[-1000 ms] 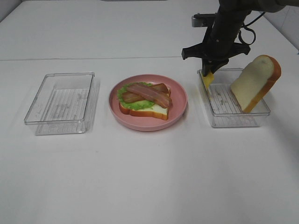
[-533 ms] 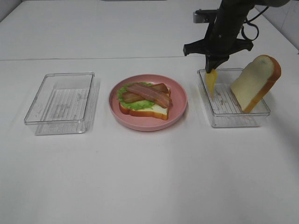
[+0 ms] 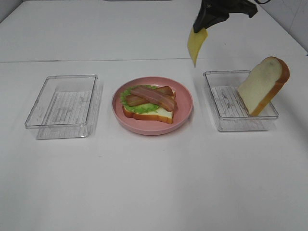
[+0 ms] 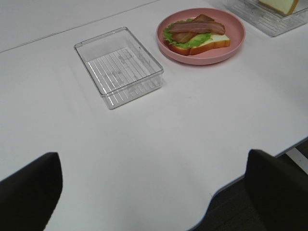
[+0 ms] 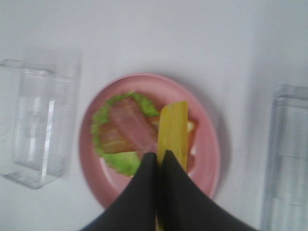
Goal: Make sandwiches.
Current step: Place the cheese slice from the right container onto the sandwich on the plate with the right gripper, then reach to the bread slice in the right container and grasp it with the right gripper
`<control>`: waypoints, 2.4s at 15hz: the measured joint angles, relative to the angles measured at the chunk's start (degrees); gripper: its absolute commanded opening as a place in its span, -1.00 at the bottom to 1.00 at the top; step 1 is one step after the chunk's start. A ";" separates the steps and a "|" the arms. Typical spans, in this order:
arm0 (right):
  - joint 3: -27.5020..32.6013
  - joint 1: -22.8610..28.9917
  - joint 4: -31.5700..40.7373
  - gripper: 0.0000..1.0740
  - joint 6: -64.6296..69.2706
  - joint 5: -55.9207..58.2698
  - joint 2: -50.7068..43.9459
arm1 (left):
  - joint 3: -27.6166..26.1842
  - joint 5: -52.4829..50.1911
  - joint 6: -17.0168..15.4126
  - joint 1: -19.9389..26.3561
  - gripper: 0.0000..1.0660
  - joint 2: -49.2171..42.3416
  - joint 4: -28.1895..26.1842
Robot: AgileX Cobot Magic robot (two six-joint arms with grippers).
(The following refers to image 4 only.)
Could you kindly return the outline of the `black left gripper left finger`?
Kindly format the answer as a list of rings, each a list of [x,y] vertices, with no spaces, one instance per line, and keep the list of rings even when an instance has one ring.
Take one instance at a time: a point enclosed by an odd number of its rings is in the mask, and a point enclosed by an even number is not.
[[[63,190],[58,153],[46,153],[0,182],[0,229],[42,231]]]

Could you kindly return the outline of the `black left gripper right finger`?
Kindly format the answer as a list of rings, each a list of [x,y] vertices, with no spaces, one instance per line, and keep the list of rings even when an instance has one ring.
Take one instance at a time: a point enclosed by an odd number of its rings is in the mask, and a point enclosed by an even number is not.
[[[248,153],[245,189],[269,231],[308,229],[308,176],[262,151]]]

